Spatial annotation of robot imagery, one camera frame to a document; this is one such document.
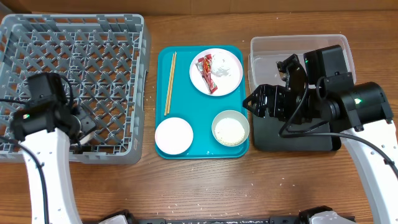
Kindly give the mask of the grey bowl of rice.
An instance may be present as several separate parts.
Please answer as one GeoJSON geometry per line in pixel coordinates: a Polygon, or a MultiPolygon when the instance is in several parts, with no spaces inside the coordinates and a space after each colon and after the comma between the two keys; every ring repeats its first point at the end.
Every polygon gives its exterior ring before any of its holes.
{"type": "Polygon", "coordinates": [[[247,117],[235,110],[225,110],[214,118],[211,125],[213,137],[223,146],[241,145],[249,136],[247,117]]]}

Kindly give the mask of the large white plate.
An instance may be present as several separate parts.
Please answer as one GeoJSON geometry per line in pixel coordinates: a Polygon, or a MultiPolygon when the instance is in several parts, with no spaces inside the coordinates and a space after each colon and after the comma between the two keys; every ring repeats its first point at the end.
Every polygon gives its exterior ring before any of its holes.
{"type": "Polygon", "coordinates": [[[233,92],[240,85],[243,79],[243,66],[237,56],[228,50],[220,48],[206,49],[197,54],[192,60],[189,69],[189,76],[193,86],[198,91],[210,96],[224,96],[233,92]],[[211,77],[218,89],[213,94],[210,94],[201,73],[197,69],[196,63],[199,58],[204,57],[207,54],[211,54],[213,58],[213,55],[217,53],[229,55],[231,59],[231,70],[229,71],[229,75],[224,77],[217,77],[211,73],[211,77]]]}

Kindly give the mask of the white tissue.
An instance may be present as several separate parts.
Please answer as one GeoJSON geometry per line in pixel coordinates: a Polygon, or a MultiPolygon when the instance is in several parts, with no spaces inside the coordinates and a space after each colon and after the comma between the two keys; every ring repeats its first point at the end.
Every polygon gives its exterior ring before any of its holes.
{"type": "Polygon", "coordinates": [[[229,55],[217,53],[213,55],[211,63],[211,72],[217,77],[224,77],[229,75],[231,70],[231,59],[229,55]]]}

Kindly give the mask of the red snack wrapper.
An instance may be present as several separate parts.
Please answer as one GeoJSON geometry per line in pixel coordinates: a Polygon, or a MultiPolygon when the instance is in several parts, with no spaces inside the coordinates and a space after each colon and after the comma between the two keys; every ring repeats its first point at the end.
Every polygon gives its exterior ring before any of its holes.
{"type": "Polygon", "coordinates": [[[211,54],[207,54],[197,60],[196,66],[198,71],[201,73],[201,76],[204,79],[206,87],[208,88],[210,94],[213,94],[218,89],[218,87],[211,77],[211,63],[212,56],[211,54]]]}

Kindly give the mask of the wooden chopstick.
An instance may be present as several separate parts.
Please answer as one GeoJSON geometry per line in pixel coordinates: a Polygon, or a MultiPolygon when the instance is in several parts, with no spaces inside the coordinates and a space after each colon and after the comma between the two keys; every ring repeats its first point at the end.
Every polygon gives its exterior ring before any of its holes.
{"type": "MultiPolygon", "coordinates": [[[[172,79],[172,89],[173,89],[173,83],[174,83],[174,75],[173,75],[173,79],[172,79]]],[[[172,99],[172,89],[171,89],[170,105],[171,105],[171,99],[172,99]]]]}
{"type": "Polygon", "coordinates": [[[169,74],[169,83],[168,83],[168,89],[167,89],[167,97],[166,97],[164,116],[167,116],[169,113],[171,89],[172,89],[172,79],[173,79],[174,70],[175,70],[176,56],[177,56],[177,53],[174,52],[173,57],[172,57],[171,68],[170,68],[170,74],[169,74]]]}

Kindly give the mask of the white paper cup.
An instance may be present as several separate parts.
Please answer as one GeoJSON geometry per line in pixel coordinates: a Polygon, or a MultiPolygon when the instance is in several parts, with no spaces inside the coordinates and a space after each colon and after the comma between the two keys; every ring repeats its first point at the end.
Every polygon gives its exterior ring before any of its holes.
{"type": "Polygon", "coordinates": [[[95,132],[92,131],[92,132],[88,133],[87,135],[85,135],[84,137],[82,137],[78,142],[81,145],[84,145],[84,144],[88,143],[91,139],[93,139],[94,135],[95,135],[95,132]]]}

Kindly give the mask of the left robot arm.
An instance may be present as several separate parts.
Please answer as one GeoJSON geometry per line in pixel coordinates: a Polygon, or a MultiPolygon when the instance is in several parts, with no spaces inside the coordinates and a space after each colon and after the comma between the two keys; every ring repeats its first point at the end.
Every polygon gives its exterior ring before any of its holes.
{"type": "Polygon", "coordinates": [[[27,169],[32,223],[81,223],[70,176],[70,147],[90,141],[96,124],[73,104],[64,80],[57,73],[29,77],[30,100],[12,116],[11,132],[27,169]]]}

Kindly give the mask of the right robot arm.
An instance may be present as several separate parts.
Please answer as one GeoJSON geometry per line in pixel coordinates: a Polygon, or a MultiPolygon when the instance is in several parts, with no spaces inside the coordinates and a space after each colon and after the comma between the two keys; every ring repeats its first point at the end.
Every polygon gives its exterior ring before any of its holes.
{"type": "Polygon", "coordinates": [[[383,89],[374,82],[355,85],[339,45],[291,55],[277,69],[285,85],[259,85],[243,106],[282,121],[281,138],[339,139],[357,168],[374,222],[396,223],[397,136],[383,89]]]}

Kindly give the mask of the clear plastic bin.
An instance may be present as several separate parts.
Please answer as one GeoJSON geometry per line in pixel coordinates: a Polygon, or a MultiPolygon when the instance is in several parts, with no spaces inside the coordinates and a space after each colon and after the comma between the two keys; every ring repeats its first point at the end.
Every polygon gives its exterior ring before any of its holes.
{"type": "Polygon", "coordinates": [[[346,67],[356,80],[355,66],[347,38],[342,34],[321,35],[280,35],[254,37],[251,40],[251,53],[248,56],[249,89],[254,91],[261,84],[281,85],[282,81],[276,62],[284,61],[292,54],[298,56],[305,66],[304,53],[340,45],[346,67]]]}

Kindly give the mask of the grey dish rack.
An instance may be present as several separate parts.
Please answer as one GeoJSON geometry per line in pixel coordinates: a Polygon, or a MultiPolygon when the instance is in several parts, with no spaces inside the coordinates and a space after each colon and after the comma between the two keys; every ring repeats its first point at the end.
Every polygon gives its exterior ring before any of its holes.
{"type": "Polygon", "coordinates": [[[10,14],[1,21],[1,134],[29,100],[27,77],[63,76],[67,95],[95,122],[70,160],[135,164],[142,154],[150,33],[138,14],[10,14]]]}

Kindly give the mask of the small white plate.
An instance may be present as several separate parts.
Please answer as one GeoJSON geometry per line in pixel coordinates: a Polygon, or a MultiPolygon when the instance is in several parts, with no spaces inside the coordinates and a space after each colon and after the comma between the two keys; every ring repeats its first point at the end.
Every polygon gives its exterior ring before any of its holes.
{"type": "Polygon", "coordinates": [[[191,146],[193,129],[182,118],[167,118],[155,130],[155,143],[159,150],[168,155],[179,155],[191,146]]]}

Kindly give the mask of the teal plastic tray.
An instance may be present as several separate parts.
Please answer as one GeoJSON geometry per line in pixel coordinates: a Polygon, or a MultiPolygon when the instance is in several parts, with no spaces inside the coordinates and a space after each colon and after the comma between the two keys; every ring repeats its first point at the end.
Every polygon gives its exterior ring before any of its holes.
{"type": "Polygon", "coordinates": [[[220,144],[211,132],[211,125],[220,112],[235,110],[243,115],[248,112],[242,102],[246,98],[246,85],[243,79],[233,92],[224,96],[210,96],[198,91],[192,84],[189,76],[190,64],[194,57],[206,49],[220,48],[233,53],[243,66],[241,51],[232,45],[201,45],[166,47],[158,56],[157,67],[157,96],[155,123],[160,124],[168,117],[178,117],[187,121],[193,129],[193,142],[185,152],[179,155],[168,155],[157,149],[159,156],[164,159],[221,159],[239,158],[249,149],[249,141],[241,145],[227,147],[220,144]],[[164,116],[169,74],[174,52],[177,52],[174,83],[170,113],[164,116]]]}

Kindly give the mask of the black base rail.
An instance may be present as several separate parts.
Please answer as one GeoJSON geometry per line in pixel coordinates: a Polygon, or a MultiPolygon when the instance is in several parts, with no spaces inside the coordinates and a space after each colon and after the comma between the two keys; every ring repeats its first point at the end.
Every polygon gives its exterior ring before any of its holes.
{"type": "Polygon", "coordinates": [[[339,216],[332,208],[319,206],[299,212],[298,215],[270,216],[265,218],[210,218],[210,219],[137,219],[129,210],[121,210],[94,223],[128,224],[310,224],[310,223],[352,223],[355,217],[339,216]]]}

